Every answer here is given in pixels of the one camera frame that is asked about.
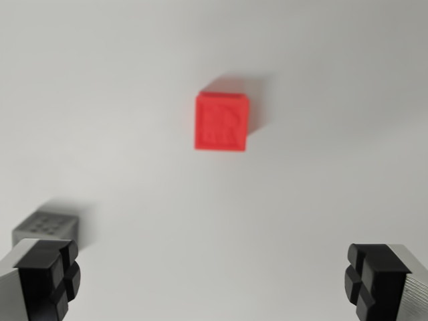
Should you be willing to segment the gripper left finger with silver black pad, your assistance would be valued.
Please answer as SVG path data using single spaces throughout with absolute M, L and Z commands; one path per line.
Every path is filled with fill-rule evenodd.
M 81 280 L 78 245 L 22 239 L 1 259 L 1 319 L 63 320 Z

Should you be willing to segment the gripper right finger with silver black pad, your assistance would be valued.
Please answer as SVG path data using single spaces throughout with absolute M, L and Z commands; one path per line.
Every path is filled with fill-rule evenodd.
M 344 275 L 362 321 L 427 319 L 427 268 L 399 244 L 351 244 Z

